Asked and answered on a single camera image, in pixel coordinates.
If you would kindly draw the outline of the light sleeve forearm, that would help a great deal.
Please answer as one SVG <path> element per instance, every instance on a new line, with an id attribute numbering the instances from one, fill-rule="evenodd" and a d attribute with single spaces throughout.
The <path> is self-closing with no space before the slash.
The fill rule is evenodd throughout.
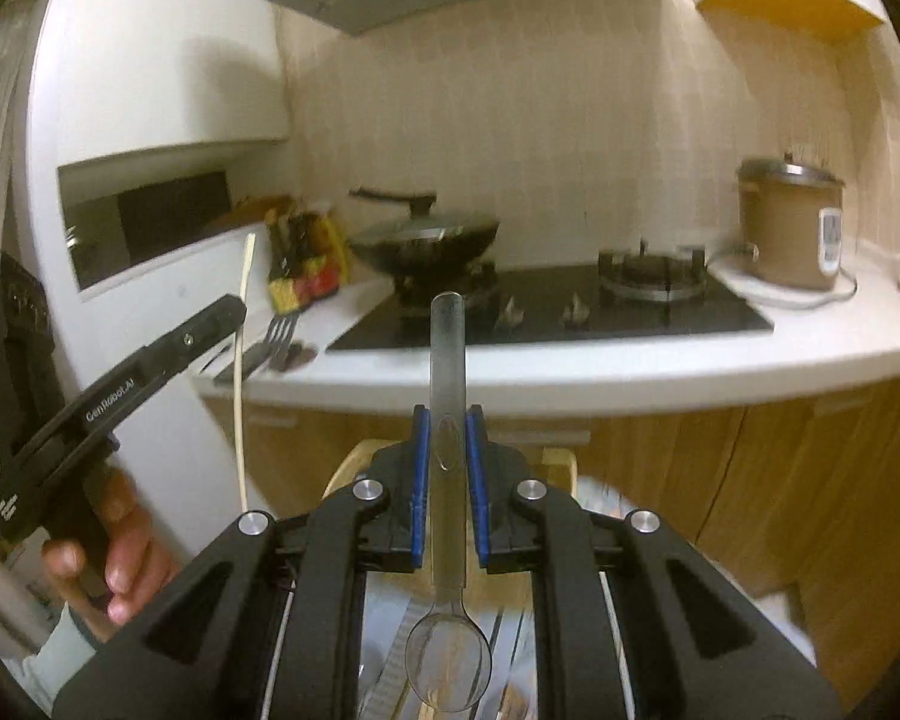
<path id="1" fill-rule="evenodd" d="M 50 717 L 59 691 L 100 647 L 102 642 L 84 619 L 64 605 L 58 624 L 35 655 L 4 658 L 2 663 L 23 692 Z"/>

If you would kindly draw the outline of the person's left hand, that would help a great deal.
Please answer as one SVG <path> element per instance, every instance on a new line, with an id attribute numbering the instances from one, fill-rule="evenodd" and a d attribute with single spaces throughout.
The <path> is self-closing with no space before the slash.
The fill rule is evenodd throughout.
<path id="1" fill-rule="evenodd" d="M 46 578 L 71 613 L 82 619 L 95 639 L 107 642 L 149 605 L 178 574 L 178 564 L 160 541 L 151 512 L 137 499 L 131 478 L 110 468 L 105 484 L 95 495 L 95 515 L 109 535 L 103 580 L 112 600 L 101 610 L 80 586 L 86 569 L 86 550 L 74 539 L 48 539 L 41 548 Z"/>

